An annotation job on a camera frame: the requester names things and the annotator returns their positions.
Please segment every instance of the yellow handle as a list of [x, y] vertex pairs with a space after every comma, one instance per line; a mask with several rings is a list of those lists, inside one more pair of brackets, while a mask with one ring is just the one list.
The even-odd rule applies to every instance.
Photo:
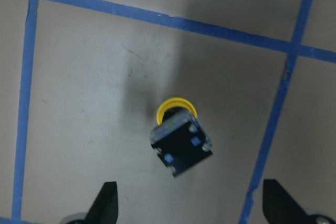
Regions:
[[173, 98], [170, 98], [170, 99], [164, 101], [160, 105], [160, 107], [158, 109], [158, 112], [156, 114], [157, 124], [161, 125], [162, 121], [163, 121], [163, 115], [164, 115], [164, 113], [167, 110], [170, 110], [170, 109], [175, 108], [175, 107], [185, 108], [185, 109], [189, 110], [191, 113], [193, 113], [195, 117], [197, 117], [196, 109], [191, 104], [190, 101], [185, 100], [185, 99], [180, 98], [180, 97], [173, 97]]

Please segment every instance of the scuff mark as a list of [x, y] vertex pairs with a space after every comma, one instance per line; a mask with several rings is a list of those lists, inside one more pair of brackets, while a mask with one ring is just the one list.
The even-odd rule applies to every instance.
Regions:
[[128, 71], [128, 78], [131, 78], [133, 74], [133, 68], [130, 69], [130, 71]]
[[167, 52], [166, 55], [164, 56], [163, 61], [169, 60], [171, 58], [172, 54], [170, 52]]
[[142, 57], [140, 55], [137, 55], [135, 52], [133, 52], [131, 49], [122, 46], [127, 52], [129, 52], [130, 54], [136, 56], [138, 59], [142, 60]]
[[161, 32], [161, 27], [159, 27], [157, 29], [157, 31], [153, 34], [152, 40], [151, 40], [151, 44], [153, 44], [153, 42], [155, 41], [155, 39], [157, 38], [157, 36], [159, 35], [159, 33]]
[[283, 70], [282, 70], [281, 81], [288, 80], [289, 74], [290, 73], [289, 73], [289, 70], [288, 70], [288, 61], [286, 60], [285, 65], [283, 66]]

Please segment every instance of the gray floor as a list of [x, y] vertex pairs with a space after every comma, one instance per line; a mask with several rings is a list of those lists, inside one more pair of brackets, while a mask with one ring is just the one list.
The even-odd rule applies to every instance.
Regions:
[[[290, 41], [301, 0], [108, 0]], [[303, 43], [336, 51], [336, 0], [314, 0]], [[27, 0], [0, 0], [0, 216], [10, 218]], [[83, 216], [117, 181], [118, 223], [238, 223], [286, 55], [40, 0], [22, 219]], [[265, 178], [336, 218], [336, 66], [299, 58]], [[173, 178], [155, 113], [196, 106], [214, 155]], [[250, 223], [267, 223], [261, 191]]]

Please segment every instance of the blue tape line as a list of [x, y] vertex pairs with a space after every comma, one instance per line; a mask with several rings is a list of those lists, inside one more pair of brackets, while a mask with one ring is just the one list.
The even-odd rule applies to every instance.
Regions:
[[37, 5], [38, 0], [29, 0], [25, 26], [13, 183], [12, 223], [14, 224], [21, 222], [30, 88], [37, 23]]
[[[0, 224], [13, 224], [11, 219], [0, 217]], [[37, 224], [34, 222], [21, 221], [20, 224]]]
[[[236, 42], [242, 42], [253, 46], [285, 52], [287, 54], [301, 55], [307, 58], [313, 58], [336, 63], [336, 52], [304, 45], [297, 45], [296, 43], [287, 42], [279, 39], [248, 34], [242, 31], [229, 29], [221, 26], [210, 25], [207, 23], [197, 22], [194, 20], [179, 17], [170, 17], [166, 14], [152, 12], [149, 10], [135, 8], [127, 5], [115, 4], [103, 0], [49, 0], [49, 1], [96, 10], [99, 12], [104, 12], [112, 15], [128, 17], [167, 27], [192, 31], [194, 33], [204, 34], [212, 37], [218, 37]], [[300, 30], [299, 28], [302, 28], [304, 26], [305, 23], [302, 24], [297, 23], [295, 31], [299, 31]]]
[[0, 217], [0, 224], [12, 224], [12, 220]]
[[[302, 0], [298, 20], [292, 37], [293, 43], [301, 43], [303, 33], [309, 17], [310, 8], [313, 0]], [[298, 56], [296, 54], [289, 54], [286, 61], [286, 73], [281, 80], [276, 99], [274, 101], [271, 114], [267, 123], [264, 139], [260, 147], [259, 155], [253, 171], [252, 179], [246, 195], [246, 200], [240, 216], [239, 224], [246, 224], [249, 221], [251, 210], [254, 204], [253, 192], [259, 187], [267, 157], [272, 145], [274, 134], [279, 122], [282, 108], [284, 107], [286, 95], [290, 87], [292, 73], [294, 71]]]

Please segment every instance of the floor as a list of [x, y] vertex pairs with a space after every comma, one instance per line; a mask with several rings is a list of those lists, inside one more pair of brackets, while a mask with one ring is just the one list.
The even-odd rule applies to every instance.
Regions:
[[[0, 223], [261, 223], [264, 178], [336, 219], [336, 0], [0, 0]], [[149, 137], [196, 107], [214, 155], [174, 178]]]

